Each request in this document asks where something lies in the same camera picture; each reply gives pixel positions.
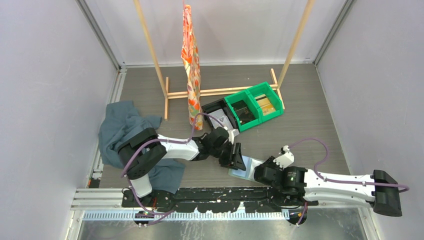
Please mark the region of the green bin right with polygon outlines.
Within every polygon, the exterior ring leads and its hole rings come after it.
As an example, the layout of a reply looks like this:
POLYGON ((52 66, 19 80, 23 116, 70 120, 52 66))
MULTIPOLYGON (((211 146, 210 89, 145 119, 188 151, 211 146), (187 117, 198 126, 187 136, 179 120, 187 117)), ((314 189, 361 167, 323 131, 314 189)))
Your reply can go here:
POLYGON ((247 93, 253 97, 253 102, 259 106, 261 122, 284 114, 283 101, 267 82, 254 85, 247 89, 247 93))

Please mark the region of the blue-grey cloth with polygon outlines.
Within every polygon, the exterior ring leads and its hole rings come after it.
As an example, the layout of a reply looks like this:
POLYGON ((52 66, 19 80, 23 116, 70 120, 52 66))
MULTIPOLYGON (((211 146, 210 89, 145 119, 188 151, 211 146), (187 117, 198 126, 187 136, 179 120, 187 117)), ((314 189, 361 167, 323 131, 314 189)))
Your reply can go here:
MULTIPOLYGON (((158 129, 160 116, 141 116, 132 101, 119 101, 106 106, 105 118, 98 133, 98 147, 104 165, 123 169, 118 147, 147 128, 158 129)), ((154 190, 176 193, 180 187, 185 165, 175 159, 161 159, 149 172, 154 190)))

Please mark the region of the orange floral hanging garment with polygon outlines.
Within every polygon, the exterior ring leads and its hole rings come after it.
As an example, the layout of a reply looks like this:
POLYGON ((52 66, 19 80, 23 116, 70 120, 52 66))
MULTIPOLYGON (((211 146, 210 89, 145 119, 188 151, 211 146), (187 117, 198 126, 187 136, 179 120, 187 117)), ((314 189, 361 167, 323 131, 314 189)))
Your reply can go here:
POLYGON ((194 126, 195 130, 203 129, 203 117, 197 116, 201 110, 201 71, 199 61, 199 51, 197 40, 195 37, 192 9, 191 6, 184 5, 183 12, 183 27, 182 27, 182 48, 181 59, 187 75, 187 102, 189 112, 189 122, 194 126))

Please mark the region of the green bin left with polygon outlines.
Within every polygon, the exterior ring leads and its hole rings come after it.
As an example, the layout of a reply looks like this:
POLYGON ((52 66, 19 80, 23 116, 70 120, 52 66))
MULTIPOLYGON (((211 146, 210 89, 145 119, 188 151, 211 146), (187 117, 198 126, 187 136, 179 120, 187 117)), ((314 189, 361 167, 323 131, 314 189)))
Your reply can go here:
POLYGON ((224 97, 229 110, 235 117, 238 130, 244 132, 260 125, 262 114, 256 100, 246 89, 224 97))

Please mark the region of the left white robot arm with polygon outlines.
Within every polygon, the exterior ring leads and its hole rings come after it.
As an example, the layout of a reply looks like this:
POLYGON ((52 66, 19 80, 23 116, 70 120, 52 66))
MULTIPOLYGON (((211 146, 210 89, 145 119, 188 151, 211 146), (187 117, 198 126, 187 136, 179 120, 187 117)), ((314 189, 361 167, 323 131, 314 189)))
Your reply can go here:
POLYGON ((247 169, 241 143, 234 142, 233 133, 225 127, 187 139, 165 137, 150 127, 121 144, 117 153, 124 165, 122 174, 129 180, 134 200, 141 207, 148 207, 153 202, 153 187, 148 173, 162 159, 202 161, 213 156, 224 168, 247 169))

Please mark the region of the wooden clothes rack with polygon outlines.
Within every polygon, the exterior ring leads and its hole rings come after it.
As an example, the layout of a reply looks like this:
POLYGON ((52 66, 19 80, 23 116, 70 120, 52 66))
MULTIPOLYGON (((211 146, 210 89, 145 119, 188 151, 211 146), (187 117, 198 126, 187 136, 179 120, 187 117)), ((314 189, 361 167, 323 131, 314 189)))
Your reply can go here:
MULTIPOLYGON (((157 55, 152 43, 152 39, 146 24, 145 16, 143 14, 141 3, 138 0, 133 1, 135 11, 137 13, 139 22, 141 24, 141 28, 145 37, 145 41, 147 44, 147 47, 149 49, 149 53, 151 55, 153 66, 164 96, 164 119, 167 120, 169 118, 169 100, 170 99, 181 99, 187 97, 189 94, 187 91, 179 91, 179 92, 170 92, 169 91, 169 78, 163 77, 157 55)), ((292 62, 292 58, 295 55, 295 51, 297 49, 297 46, 300 42, 301 36, 303 34, 303 31, 305 29, 305 26, 308 22, 309 16, 311 14, 311 11, 314 7, 315 1, 309 0, 307 1, 302 17, 300 19, 299 25, 297 27, 296 33, 294 35, 294 38, 292 40, 292 43, 290 45, 289 52, 286 56, 285 62, 283 64, 282 70, 280 72, 279 77, 276 77, 275 70, 272 68, 270 69, 270 75, 271 79, 273 80, 274 84, 271 85, 271 89, 276 91, 279 98, 282 98, 281 95, 281 86, 285 79, 286 73, 288 71, 288 68, 292 62)), ((214 89, 204 89, 199 92, 200 97, 207 97, 207 96, 220 96, 220 95, 229 95, 234 94, 239 91, 248 89, 248 86, 239 86, 239 87, 228 87, 228 88, 214 88, 214 89)))

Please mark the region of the black storage bin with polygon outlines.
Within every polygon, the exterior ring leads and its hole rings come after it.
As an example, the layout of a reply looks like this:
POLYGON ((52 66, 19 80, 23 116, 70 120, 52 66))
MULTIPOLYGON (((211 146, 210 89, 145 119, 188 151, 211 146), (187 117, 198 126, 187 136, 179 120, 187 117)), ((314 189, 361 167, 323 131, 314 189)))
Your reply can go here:
POLYGON ((211 129, 220 127, 221 124, 223 124, 229 130, 235 129, 239 132, 238 121, 224 98, 202 105, 201 108, 204 113, 218 120, 218 122, 216 122, 213 118, 209 118, 208 116, 204 117, 211 129))

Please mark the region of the green bin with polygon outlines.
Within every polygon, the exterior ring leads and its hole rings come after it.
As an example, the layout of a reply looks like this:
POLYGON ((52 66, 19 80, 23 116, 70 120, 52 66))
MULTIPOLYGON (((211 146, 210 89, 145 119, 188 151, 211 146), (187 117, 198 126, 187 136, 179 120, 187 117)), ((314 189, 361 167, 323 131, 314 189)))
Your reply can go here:
POLYGON ((253 97, 253 102, 259 106, 261 122, 284 114, 283 101, 267 82, 254 85, 247 89, 247 93, 253 97))
POLYGON ((238 130, 244 132, 260 125, 262 114, 256 100, 246 89, 224 97, 229 110, 235 117, 238 130))

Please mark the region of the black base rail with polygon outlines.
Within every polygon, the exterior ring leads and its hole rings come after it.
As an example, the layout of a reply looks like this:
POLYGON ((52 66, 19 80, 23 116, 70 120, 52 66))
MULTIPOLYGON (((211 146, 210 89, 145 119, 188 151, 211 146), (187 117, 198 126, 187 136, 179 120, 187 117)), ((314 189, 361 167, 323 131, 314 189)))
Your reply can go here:
POLYGON ((274 213, 304 205, 300 197, 283 194, 271 186, 180 187, 176 193, 153 190, 139 199, 145 208, 160 213, 234 213, 244 207, 246 213, 274 213))

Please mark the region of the cards in black bin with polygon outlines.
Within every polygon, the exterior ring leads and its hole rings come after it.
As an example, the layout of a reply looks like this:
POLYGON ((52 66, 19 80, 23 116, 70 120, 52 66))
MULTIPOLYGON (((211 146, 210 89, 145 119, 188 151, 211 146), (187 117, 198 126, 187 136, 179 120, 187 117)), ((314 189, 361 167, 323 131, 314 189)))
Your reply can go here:
POLYGON ((213 116, 218 121, 215 121, 213 118, 210 119, 211 124, 214 129, 218 127, 226 127, 228 130, 234 129, 232 123, 230 122, 229 117, 225 114, 224 110, 222 108, 215 110, 213 112, 210 112, 209 115, 213 116))

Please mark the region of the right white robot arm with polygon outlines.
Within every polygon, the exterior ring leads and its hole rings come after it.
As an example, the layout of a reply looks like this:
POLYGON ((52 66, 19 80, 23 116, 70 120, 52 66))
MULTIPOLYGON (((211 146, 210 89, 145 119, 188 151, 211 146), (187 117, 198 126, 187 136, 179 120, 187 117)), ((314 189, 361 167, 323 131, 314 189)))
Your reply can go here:
POLYGON ((281 168, 270 157, 254 168, 253 179, 270 187, 272 201, 280 207, 330 201, 370 207, 388 217, 403 215, 401 187, 383 170, 365 175, 330 174, 298 166, 281 168))

